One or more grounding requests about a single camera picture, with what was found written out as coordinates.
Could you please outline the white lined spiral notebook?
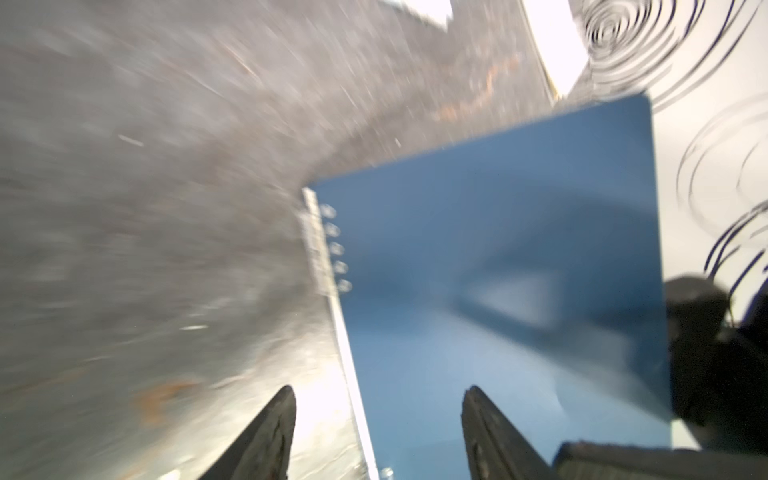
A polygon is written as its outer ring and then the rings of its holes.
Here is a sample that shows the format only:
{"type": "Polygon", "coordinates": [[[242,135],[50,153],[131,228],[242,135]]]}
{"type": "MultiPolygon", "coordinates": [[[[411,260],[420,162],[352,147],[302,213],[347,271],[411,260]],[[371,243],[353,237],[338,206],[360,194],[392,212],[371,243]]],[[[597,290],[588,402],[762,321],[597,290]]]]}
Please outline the white lined spiral notebook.
{"type": "Polygon", "coordinates": [[[588,64],[588,52],[567,0],[523,0],[530,33],[555,100],[567,97],[588,64]]]}

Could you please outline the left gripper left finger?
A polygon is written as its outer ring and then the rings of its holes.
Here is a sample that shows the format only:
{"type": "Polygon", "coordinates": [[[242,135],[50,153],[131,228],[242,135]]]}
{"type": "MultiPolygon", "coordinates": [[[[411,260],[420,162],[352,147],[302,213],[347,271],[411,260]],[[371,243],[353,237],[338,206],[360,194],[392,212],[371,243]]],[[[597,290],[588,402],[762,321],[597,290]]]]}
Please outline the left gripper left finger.
{"type": "Polygon", "coordinates": [[[200,480],[286,480],[296,425],[293,388],[269,400],[200,480]]]}

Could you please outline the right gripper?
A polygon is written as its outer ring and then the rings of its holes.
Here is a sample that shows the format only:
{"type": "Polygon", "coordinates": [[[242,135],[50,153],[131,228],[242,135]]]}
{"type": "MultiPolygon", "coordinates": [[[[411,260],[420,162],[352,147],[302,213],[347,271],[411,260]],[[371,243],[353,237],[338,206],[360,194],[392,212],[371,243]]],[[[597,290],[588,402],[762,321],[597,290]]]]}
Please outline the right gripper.
{"type": "MultiPolygon", "coordinates": [[[[767,285],[745,319],[725,324],[727,292],[699,276],[665,283],[672,403],[678,446],[767,453],[767,285]]],[[[688,449],[565,443],[562,479],[765,479],[767,458],[688,449]]]]}

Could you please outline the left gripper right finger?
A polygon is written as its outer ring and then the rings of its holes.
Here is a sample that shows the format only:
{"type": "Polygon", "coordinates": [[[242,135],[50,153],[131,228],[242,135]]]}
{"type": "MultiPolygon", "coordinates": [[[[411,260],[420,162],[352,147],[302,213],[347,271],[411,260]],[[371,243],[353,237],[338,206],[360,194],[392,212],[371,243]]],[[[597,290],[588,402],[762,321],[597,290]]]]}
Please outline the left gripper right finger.
{"type": "Polygon", "coordinates": [[[559,479],[476,385],[464,394],[461,424],[472,480],[559,479]]]}

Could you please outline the dark blue notebook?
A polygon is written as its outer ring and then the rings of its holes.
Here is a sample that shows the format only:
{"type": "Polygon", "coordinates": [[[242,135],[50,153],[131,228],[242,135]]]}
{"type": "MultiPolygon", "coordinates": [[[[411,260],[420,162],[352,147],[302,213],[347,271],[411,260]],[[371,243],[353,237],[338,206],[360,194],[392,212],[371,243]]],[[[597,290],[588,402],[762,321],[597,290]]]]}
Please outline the dark blue notebook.
{"type": "Polygon", "coordinates": [[[645,96],[303,194],[371,478],[467,478],[473,386],[545,459],[565,441],[670,445],[645,96]]]}

